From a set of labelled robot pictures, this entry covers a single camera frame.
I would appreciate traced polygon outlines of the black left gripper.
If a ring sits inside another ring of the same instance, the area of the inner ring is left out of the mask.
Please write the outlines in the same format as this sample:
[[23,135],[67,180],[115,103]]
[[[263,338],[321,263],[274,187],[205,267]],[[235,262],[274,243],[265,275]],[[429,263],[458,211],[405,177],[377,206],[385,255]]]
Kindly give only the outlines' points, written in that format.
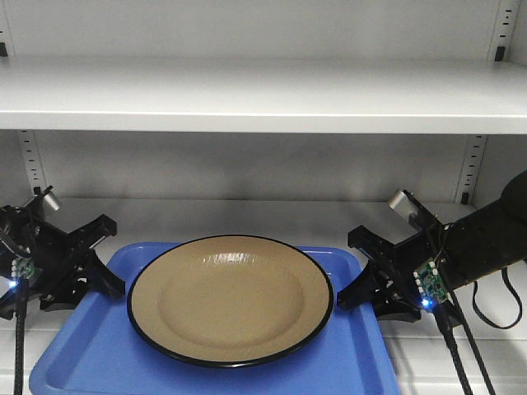
[[[104,295],[124,296],[125,281],[92,251],[117,231],[117,222],[107,215],[66,232],[27,206],[2,207],[1,278],[11,285],[1,294],[1,317],[10,320],[25,315],[27,303],[34,299],[46,312],[74,309],[87,293],[89,282]],[[32,258],[35,274],[13,285],[12,260],[17,257]]]

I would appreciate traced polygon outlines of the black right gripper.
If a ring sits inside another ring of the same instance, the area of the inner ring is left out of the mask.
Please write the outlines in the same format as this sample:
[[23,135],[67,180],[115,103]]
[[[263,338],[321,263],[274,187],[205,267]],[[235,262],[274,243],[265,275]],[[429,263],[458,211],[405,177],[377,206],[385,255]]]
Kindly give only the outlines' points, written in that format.
[[422,228],[397,244],[363,225],[349,231],[347,245],[365,255],[370,266],[337,293],[337,306],[350,310],[372,303],[380,320],[418,321],[422,311],[427,310],[421,305],[413,271],[433,258],[440,272],[444,238],[443,225]]

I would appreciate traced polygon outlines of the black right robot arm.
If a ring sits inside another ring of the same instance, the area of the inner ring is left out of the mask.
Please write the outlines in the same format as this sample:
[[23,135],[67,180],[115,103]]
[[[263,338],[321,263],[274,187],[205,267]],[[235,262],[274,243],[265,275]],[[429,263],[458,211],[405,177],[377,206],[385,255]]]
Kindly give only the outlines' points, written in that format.
[[526,258],[526,174],[513,178],[501,196],[447,225],[409,191],[390,207],[417,232],[393,244],[360,225],[349,247],[367,259],[361,274],[337,294],[349,310],[369,302],[379,319],[415,322],[423,310],[446,302],[449,290],[466,286]]

